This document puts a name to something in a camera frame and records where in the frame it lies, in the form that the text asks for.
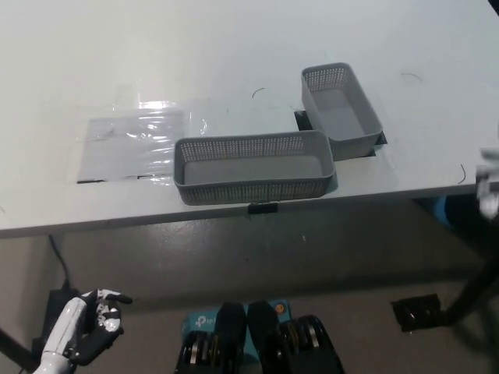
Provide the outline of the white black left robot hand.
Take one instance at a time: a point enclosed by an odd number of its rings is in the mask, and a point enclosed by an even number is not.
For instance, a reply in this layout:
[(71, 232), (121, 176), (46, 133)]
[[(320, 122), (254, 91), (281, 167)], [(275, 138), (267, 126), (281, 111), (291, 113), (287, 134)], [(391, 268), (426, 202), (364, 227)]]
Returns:
[(119, 306), (133, 299), (118, 291), (96, 289), (70, 299), (44, 345), (37, 373), (74, 373), (88, 366), (123, 334)]

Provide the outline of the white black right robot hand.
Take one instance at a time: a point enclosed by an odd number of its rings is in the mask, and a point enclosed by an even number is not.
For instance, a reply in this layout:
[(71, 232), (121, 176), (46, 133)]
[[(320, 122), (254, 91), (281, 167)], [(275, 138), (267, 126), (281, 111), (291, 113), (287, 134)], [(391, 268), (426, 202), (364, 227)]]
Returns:
[(482, 148), (486, 162), (476, 169), (476, 198), (481, 215), (489, 221), (498, 216), (498, 148)]

